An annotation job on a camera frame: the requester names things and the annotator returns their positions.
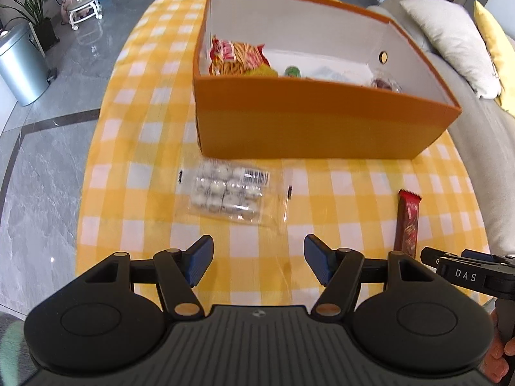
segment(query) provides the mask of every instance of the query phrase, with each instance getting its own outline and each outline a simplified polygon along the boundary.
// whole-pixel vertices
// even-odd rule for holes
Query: black plant pot
[[[42,24],[34,26],[34,32],[45,52],[59,42],[59,39],[56,38],[56,34],[53,32],[52,22],[48,17],[45,17]]]

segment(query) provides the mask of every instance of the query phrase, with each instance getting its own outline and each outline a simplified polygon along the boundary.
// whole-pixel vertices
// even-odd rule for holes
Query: barcode
[[[245,170],[243,183],[268,186],[269,173],[259,170]]]

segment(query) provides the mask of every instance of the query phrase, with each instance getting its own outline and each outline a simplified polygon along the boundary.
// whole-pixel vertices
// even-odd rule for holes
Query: snack bag
[[[264,45],[223,41],[213,36],[209,56],[212,76],[238,76],[259,68],[262,64],[270,66],[262,53]]]
[[[270,68],[266,64],[261,64],[256,69],[251,69],[245,71],[243,73],[244,76],[254,76],[254,77],[278,77],[279,74],[275,69]]]
[[[213,158],[195,163],[179,171],[179,192],[187,194],[176,203],[179,214],[285,229],[289,190],[280,170]]]

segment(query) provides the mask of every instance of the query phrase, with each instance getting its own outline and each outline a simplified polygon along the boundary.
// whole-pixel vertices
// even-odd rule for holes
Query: trash can
[[[22,106],[48,88],[48,67],[28,23],[17,24],[0,37],[0,76]]]

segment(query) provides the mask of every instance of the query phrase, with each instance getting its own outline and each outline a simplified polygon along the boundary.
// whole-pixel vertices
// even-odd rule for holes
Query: small stool
[[[85,17],[82,17],[80,19],[75,19],[75,15],[86,8],[92,8],[93,12],[91,14],[88,14]],[[98,2],[98,0],[77,0],[74,1],[69,7],[68,11],[70,12],[70,24],[71,28],[73,30],[78,30],[79,27],[77,26],[78,23],[84,22],[84,20],[88,20],[90,17],[95,16],[97,19],[101,19],[103,17],[102,15],[102,6]]]

